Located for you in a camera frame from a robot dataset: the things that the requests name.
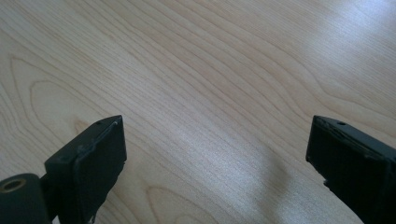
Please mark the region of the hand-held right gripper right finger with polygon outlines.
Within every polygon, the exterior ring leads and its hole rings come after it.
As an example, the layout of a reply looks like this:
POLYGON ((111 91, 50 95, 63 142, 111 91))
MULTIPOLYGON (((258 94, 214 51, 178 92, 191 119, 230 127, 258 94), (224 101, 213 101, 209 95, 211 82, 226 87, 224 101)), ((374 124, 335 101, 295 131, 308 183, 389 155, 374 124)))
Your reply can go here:
POLYGON ((343 121, 315 116, 305 159, 364 224, 396 224, 396 149, 343 121))

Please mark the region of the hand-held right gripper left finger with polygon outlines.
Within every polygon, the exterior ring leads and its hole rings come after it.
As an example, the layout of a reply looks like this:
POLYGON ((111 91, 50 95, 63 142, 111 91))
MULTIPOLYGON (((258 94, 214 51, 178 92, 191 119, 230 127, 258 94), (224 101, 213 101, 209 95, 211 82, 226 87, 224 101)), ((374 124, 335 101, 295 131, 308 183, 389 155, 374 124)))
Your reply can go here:
POLYGON ((87 224, 127 160, 122 116, 101 119, 45 161, 44 194, 51 219, 87 224))

